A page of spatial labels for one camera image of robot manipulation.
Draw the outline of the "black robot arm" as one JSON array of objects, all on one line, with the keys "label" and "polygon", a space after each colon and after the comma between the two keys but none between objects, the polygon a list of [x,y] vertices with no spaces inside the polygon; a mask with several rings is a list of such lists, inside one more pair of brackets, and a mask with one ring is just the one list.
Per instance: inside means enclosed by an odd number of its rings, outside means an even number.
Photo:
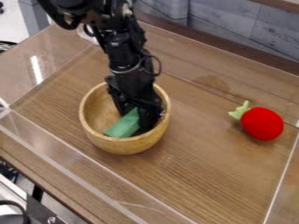
[{"label": "black robot arm", "polygon": [[146,49],[146,31],[127,0],[38,0],[46,13],[66,30],[82,28],[108,57],[107,90],[124,116],[136,112],[138,131],[151,130],[163,112],[155,92],[162,61]]}]

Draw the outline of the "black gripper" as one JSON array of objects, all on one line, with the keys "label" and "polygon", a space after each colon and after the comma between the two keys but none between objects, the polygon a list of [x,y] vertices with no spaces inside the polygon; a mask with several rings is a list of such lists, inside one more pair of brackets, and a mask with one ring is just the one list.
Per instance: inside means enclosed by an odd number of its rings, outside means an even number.
[{"label": "black gripper", "polygon": [[116,110],[124,116],[139,107],[139,126],[146,133],[155,127],[163,112],[162,98],[154,88],[158,73],[151,66],[111,67],[110,71],[112,74],[106,77],[106,82]]}]

